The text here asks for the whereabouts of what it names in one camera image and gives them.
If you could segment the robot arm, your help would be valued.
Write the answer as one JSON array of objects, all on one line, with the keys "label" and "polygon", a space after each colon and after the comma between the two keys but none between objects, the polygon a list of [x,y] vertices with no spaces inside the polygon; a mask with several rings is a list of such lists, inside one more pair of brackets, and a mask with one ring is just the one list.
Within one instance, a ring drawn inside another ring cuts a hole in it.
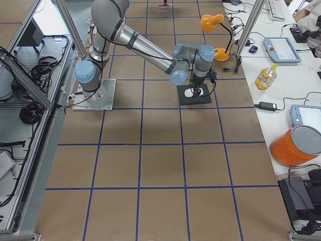
[{"label": "robot arm", "polygon": [[100,100],[106,88],[102,86],[102,72],[109,61],[110,44],[124,46],[169,75],[177,86],[179,104],[211,103],[211,92],[205,79],[216,82],[211,64],[215,49],[211,45],[199,47],[177,44],[170,56],[157,45],[125,23],[129,1],[94,1],[91,16],[96,35],[88,57],[76,65],[75,75],[86,100]]}]

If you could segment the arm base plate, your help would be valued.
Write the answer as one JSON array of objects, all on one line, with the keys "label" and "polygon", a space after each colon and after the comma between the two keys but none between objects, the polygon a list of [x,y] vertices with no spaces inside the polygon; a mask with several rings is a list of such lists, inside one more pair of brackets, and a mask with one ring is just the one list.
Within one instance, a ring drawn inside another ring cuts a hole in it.
[{"label": "arm base plate", "polygon": [[82,85],[79,83],[78,90],[82,94],[75,97],[75,105],[72,106],[75,111],[100,111],[113,109],[116,78],[103,78],[99,89],[95,92],[86,92],[83,90]]}]

